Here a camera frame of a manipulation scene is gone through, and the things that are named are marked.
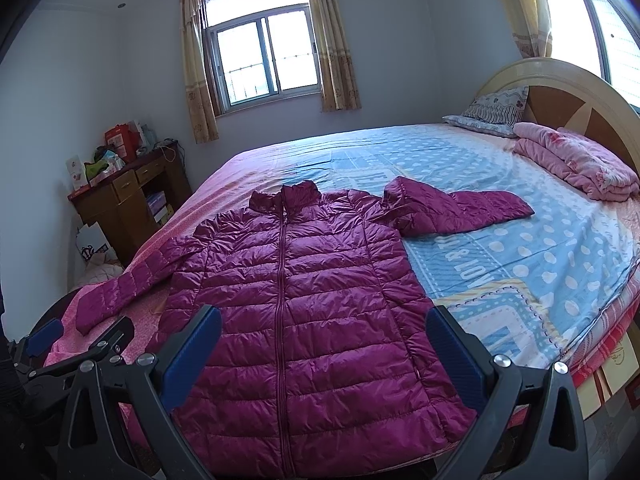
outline patterned pillow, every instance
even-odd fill
[[[459,126],[465,130],[480,132],[481,134],[495,135],[497,137],[507,137],[508,139],[516,139],[518,136],[513,133],[513,126],[506,124],[491,124],[465,117],[464,115],[447,115],[442,118],[453,126]]]
[[[529,96],[528,86],[501,90],[478,97],[462,114],[485,123],[513,126],[522,120]]]

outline desk drawer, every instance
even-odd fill
[[[133,170],[127,171],[123,176],[119,176],[113,181],[113,189],[115,189],[116,195],[121,202],[133,195],[139,187],[136,180],[136,172]]]
[[[136,170],[136,176],[138,178],[138,182],[140,186],[149,182],[153,177],[158,176],[164,170],[164,158],[159,157],[158,159],[145,164],[139,170]]]

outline yellow curtain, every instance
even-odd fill
[[[309,0],[320,61],[322,111],[362,108],[336,0]]]
[[[214,103],[205,69],[202,0],[180,0],[182,33],[182,68],[191,118],[193,137],[197,143],[218,138]]]
[[[522,57],[551,57],[551,14],[547,0],[502,0]]]

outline desk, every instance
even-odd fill
[[[158,191],[164,191],[167,203],[175,210],[192,195],[176,142],[137,158],[69,200],[82,222],[100,224],[118,259],[128,265],[159,229],[145,199]]]

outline red box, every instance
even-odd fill
[[[127,164],[136,160],[140,138],[129,131],[128,124],[118,124],[104,134],[104,140]]]

